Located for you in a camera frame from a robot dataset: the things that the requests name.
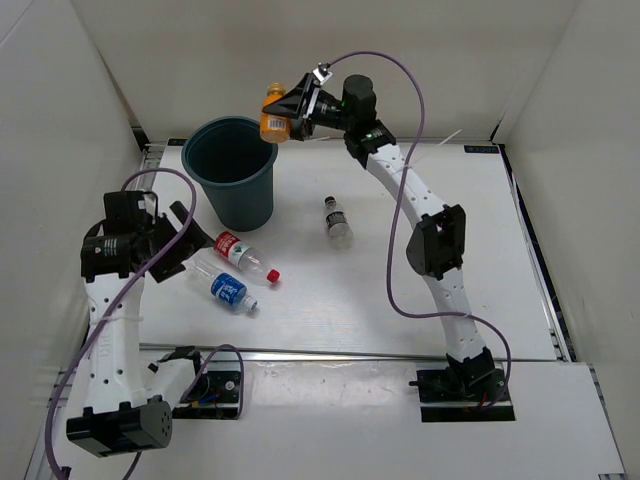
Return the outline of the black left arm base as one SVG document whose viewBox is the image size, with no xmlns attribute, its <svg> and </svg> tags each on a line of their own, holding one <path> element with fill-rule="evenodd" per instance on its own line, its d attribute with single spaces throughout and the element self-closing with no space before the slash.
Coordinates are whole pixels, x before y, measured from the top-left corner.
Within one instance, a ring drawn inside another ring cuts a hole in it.
<svg viewBox="0 0 640 480">
<path fill-rule="evenodd" d="M 237 420 L 244 408 L 244 360 L 222 344 L 203 355 L 182 346 L 148 365 L 150 397 L 171 407 L 175 420 Z"/>
</svg>

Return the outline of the small black cap bottle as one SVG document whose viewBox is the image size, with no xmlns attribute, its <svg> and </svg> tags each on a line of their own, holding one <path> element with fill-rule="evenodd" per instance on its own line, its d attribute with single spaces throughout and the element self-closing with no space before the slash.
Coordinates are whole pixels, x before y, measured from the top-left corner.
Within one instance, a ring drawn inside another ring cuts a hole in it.
<svg viewBox="0 0 640 480">
<path fill-rule="evenodd" d="M 348 249 L 353 243 L 353 231 L 342 205 L 334 196 L 324 200 L 324 221 L 330 244 L 336 249 Z"/>
</svg>

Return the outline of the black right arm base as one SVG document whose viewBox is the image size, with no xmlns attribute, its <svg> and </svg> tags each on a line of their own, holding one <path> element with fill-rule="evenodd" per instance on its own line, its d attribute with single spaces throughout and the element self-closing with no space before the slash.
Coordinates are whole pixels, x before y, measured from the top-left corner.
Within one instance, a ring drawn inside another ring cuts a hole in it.
<svg viewBox="0 0 640 480">
<path fill-rule="evenodd" d="M 514 422 L 505 372 L 498 367 L 479 386 L 464 389 L 443 364 L 416 365 L 408 385 L 417 390 L 423 423 Z"/>
</svg>

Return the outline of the small orange juice bottle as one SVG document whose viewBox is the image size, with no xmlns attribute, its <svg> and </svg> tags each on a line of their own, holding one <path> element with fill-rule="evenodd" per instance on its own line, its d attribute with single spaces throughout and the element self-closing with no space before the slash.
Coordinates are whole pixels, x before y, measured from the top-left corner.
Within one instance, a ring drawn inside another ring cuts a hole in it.
<svg viewBox="0 0 640 480">
<path fill-rule="evenodd" d="M 286 94 L 286 87 L 278 82 L 271 83 L 262 106 L 266 107 Z M 282 144 L 289 139 L 290 120 L 262 112 L 260 117 L 260 137 L 271 144 Z"/>
</svg>

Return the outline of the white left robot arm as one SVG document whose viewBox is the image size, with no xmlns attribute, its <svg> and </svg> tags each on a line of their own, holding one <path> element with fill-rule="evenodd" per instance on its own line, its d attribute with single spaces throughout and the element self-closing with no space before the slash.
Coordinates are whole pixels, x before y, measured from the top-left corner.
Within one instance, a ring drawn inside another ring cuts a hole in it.
<svg viewBox="0 0 640 480">
<path fill-rule="evenodd" d="M 105 217 L 83 240 L 81 276 L 89 299 L 88 389 L 82 413 L 66 422 L 67 439 L 96 457 L 161 449 L 172 414 L 206 395 L 210 377 L 192 346 L 144 365 L 139 328 L 141 268 L 176 234 L 167 216 L 150 213 L 148 193 L 103 197 Z"/>
</svg>

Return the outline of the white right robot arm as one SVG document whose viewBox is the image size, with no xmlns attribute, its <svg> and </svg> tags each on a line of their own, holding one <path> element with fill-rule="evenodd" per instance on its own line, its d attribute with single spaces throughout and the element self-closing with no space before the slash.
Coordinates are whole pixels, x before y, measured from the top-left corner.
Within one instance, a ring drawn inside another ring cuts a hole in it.
<svg viewBox="0 0 640 480">
<path fill-rule="evenodd" d="M 413 232 L 409 265 L 427 284 L 446 342 L 447 391 L 460 399 L 494 396 L 495 362 L 478 331 L 464 291 L 466 213 L 449 206 L 411 170 L 395 137 L 378 119 L 370 78 L 351 75 L 336 98 L 308 73 L 290 92 L 265 102 L 265 114 L 288 119 L 291 138 L 306 140 L 317 126 L 339 130 L 349 154 L 395 197 Z"/>
</svg>

